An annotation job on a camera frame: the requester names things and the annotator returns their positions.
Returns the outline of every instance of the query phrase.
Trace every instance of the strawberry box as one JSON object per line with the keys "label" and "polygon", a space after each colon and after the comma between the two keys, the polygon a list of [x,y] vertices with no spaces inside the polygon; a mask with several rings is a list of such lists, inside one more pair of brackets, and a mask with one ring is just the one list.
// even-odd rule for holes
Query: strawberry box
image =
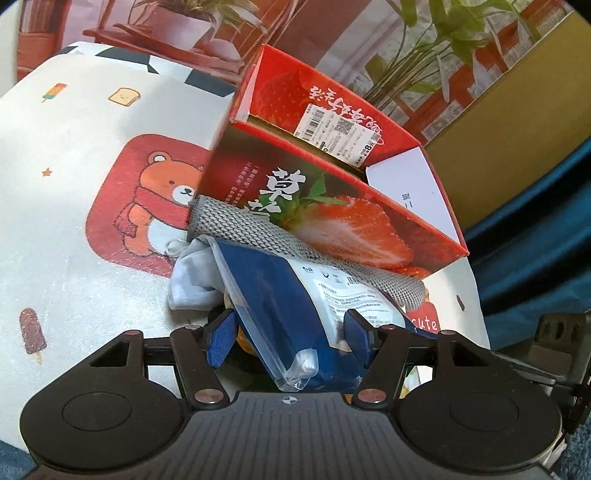
{"label": "strawberry box", "polygon": [[[332,137],[319,133],[331,128]],[[198,193],[280,225],[334,258],[419,278],[467,255],[419,142],[334,80],[270,46],[234,98]]]}

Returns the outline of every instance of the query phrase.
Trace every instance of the blue fabric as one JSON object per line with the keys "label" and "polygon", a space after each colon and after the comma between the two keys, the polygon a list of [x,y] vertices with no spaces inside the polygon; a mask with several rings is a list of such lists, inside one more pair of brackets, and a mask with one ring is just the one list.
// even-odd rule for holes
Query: blue fabric
{"label": "blue fabric", "polygon": [[228,356],[232,345],[236,342],[238,323],[236,313],[233,311],[212,332],[211,346],[207,350],[207,363],[214,368],[220,368]]}
{"label": "blue fabric", "polygon": [[591,138],[465,233],[492,349],[591,308]]}
{"label": "blue fabric", "polygon": [[591,480],[591,416],[570,436],[552,470],[561,480]]}
{"label": "blue fabric", "polygon": [[0,480],[18,480],[35,468],[31,455],[0,442]]}

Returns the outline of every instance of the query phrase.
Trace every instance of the metal rivet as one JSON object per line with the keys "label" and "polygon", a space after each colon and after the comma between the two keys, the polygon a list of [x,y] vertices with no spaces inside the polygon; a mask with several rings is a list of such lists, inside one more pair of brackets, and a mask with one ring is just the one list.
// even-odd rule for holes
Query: metal rivet
{"label": "metal rivet", "polygon": [[386,392],[377,388],[366,388],[359,392],[357,397],[365,403],[381,403],[388,398]]}
{"label": "metal rivet", "polygon": [[195,393],[195,400],[209,405],[219,403],[223,400],[223,392],[215,388],[204,388]]}

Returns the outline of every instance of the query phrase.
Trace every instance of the qr code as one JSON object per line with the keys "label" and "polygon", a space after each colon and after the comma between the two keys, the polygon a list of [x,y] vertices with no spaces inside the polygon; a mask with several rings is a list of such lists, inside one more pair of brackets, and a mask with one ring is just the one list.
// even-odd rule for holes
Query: qr code
{"label": "qr code", "polygon": [[349,122],[344,118],[340,118],[339,123],[336,124],[335,132],[340,132],[342,134],[349,135],[349,132],[351,131],[353,125],[355,125],[353,122]]}

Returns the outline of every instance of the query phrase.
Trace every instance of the blue carpet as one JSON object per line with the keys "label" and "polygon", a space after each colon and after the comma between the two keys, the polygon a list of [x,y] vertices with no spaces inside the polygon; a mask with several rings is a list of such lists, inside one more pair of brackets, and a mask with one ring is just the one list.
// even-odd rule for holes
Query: blue carpet
{"label": "blue carpet", "polygon": [[[19,480],[34,465],[29,454],[0,442],[0,480]],[[562,480],[591,480],[591,416],[571,437],[553,470]]]}
{"label": "blue carpet", "polygon": [[591,480],[591,416],[573,433],[553,470],[562,480]]}
{"label": "blue carpet", "polygon": [[35,467],[27,452],[0,442],[0,480],[18,480]]}

